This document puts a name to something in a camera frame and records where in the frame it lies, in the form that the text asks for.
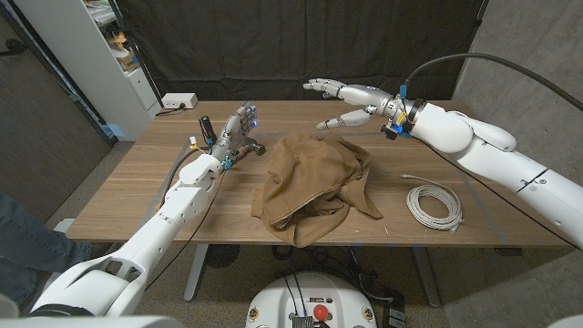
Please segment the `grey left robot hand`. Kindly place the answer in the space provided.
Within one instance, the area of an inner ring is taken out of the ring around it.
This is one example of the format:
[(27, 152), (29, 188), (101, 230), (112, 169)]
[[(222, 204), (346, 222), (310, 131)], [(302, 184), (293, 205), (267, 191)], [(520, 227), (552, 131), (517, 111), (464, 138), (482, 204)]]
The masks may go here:
[(250, 103), (238, 108), (227, 119), (210, 152), (224, 169), (229, 169), (245, 151), (256, 148), (257, 142), (248, 137), (257, 125), (256, 119), (257, 109)]

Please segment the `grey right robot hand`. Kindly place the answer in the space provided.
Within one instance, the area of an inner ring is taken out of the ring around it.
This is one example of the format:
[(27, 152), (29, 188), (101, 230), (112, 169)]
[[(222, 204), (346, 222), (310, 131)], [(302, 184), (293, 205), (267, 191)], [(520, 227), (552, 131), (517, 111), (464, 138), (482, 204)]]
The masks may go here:
[(337, 97), (352, 106), (363, 106), (363, 108), (319, 123), (316, 126), (319, 130), (360, 127), (368, 124), (373, 115), (388, 118), (388, 123), (382, 127), (382, 132), (388, 138), (395, 139), (398, 134), (408, 133), (413, 128), (414, 124), (409, 118), (410, 114), (404, 100), (377, 87), (347, 85), (327, 78), (310, 79), (302, 86), (306, 90), (320, 91), (326, 97)]

